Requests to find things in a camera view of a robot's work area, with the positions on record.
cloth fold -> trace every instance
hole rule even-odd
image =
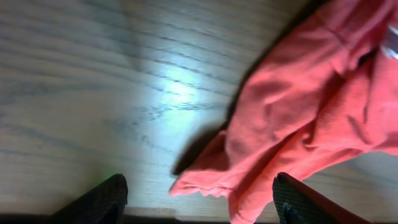
[[[398,155],[398,59],[386,55],[398,45],[397,5],[334,0],[299,25],[250,77],[227,130],[170,194],[224,196],[231,223],[254,223],[279,172],[302,180],[363,153]]]

crumpled fabric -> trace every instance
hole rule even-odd
[[[170,194],[224,196],[231,223],[254,223],[279,172],[302,180],[367,152],[398,155],[397,5],[319,8],[265,58]]]

wrinkled red fabric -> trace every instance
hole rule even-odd
[[[225,196],[232,223],[253,223],[272,200],[278,172],[302,180],[363,153],[398,155],[398,59],[391,48],[398,44],[397,5],[322,6],[266,57],[245,84],[228,129],[170,194]]]

wooden table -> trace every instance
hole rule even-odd
[[[123,173],[127,213],[228,220],[224,198],[170,198],[173,170],[306,3],[0,0],[0,212],[53,213]],[[305,183],[392,222],[397,167],[369,154]],[[259,218],[277,220],[273,204]]]

